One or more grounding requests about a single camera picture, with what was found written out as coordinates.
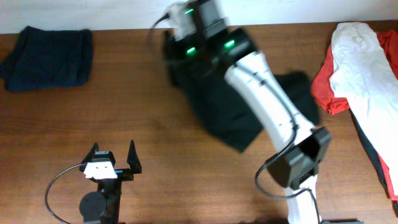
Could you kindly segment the black shorts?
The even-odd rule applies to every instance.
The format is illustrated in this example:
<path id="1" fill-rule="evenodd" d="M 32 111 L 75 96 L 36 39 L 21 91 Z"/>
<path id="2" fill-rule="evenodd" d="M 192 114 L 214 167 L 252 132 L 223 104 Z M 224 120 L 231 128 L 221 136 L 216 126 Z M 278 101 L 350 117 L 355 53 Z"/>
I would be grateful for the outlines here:
<path id="1" fill-rule="evenodd" d="M 164 60 L 168 63 L 170 80 L 186 94 L 195 115 L 210 134 L 243 152 L 264 127 L 239 93 L 224 81 L 226 68 L 223 63 L 212 62 L 210 65 L 207 59 L 201 59 L 203 54 L 194 56 L 198 53 L 195 50 L 187 53 L 184 56 L 187 61 L 182 62 L 183 50 L 198 47 L 199 37 L 194 34 L 188 40 L 177 41 L 168 30 L 164 32 Z M 211 53 L 219 56 L 224 40 L 237 40 L 238 45 L 248 42 L 243 53 L 258 50 L 248 34 L 237 28 L 231 32 L 224 30 L 209 40 Z M 307 74 L 294 71 L 274 75 L 274 78 L 295 107 L 314 125 L 320 124 Z"/>

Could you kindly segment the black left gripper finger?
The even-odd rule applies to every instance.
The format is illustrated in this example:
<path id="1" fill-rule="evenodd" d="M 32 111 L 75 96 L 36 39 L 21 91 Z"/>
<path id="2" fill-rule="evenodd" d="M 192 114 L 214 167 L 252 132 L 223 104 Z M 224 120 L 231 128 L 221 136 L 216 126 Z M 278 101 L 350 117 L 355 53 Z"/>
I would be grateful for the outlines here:
<path id="1" fill-rule="evenodd" d="M 98 152 L 99 150 L 99 145 L 97 142 L 94 143 L 93 147 L 90 149 L 89 153 L 85 156 L 85 158 L 81 161 L 80 165 L 80 172 L 83 172 L 85 170 L 85 167 L 87 163 L 91 162 L 94 154 Z"/>
<path id="2" fill-rule="evenodd" d="M 129 145 L 129 151 L 127 155 L 127 163 L 130 166 L 130 169 L 133 174 L 141 174 L 142 173 L 142 166 L 140 160 L 138 158 L 135 143 L 131 140 Z"/>

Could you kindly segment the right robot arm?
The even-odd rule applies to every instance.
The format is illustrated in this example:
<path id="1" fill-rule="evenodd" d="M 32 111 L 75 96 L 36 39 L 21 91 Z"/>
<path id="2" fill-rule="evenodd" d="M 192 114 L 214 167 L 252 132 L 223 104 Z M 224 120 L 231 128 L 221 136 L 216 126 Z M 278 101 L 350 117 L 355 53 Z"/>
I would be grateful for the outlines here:
<path id="1" fill-rule="evenodd" d="M 187 65 L 204 59 L 219 71 L 267 129 L 276 153 L 267 170 L 283 188 L 289 223 L 321 223 L 315 186 L 331 136 L 292 103 L 273 76 L 264 53 L 242 29 L 229 30 L 214 1 L 177 1 L 165 10 L 179 48 L 172 59 Z"/>

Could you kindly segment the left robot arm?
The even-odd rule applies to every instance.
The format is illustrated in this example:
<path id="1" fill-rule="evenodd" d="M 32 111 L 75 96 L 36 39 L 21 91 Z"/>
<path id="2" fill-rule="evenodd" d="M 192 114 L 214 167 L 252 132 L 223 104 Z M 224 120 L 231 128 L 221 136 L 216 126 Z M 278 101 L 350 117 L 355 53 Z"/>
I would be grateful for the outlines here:
<path id="1" fill-rule="evenodd" d="M 118 224 L 122 183 L 134 180 L 142 172 L 134 141 L 127 154 L 128 168 L 116 169 L 111 151 L 100 151 L 98 143 L 82 160 L 79 170 L 97 184 L 97 190 L 87 193 L 80 201 L 79 211 L 84 223 Z"/>

